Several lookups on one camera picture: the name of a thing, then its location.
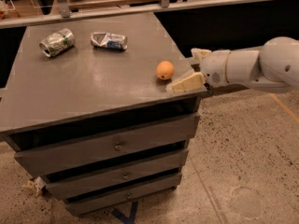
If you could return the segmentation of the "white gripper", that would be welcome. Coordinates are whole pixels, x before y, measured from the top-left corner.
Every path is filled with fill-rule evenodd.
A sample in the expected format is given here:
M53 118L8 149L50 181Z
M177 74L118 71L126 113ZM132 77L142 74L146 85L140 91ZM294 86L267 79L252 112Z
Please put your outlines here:
M170 93L181 93L201 89L205 83L212 87L221 87L228 84L226 65L231 53L230 50L191 49L192 58L200 63L201 72L189 71L182 77L166 86Z

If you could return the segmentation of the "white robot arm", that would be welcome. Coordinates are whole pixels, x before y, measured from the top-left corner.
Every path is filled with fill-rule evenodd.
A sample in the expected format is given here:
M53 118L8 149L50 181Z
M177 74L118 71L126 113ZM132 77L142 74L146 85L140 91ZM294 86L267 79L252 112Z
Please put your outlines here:
M199 70L186 72L167 91L213 91L229 85L272 93L299 89L299 41L286 36L249 49L193 49L192 61Z

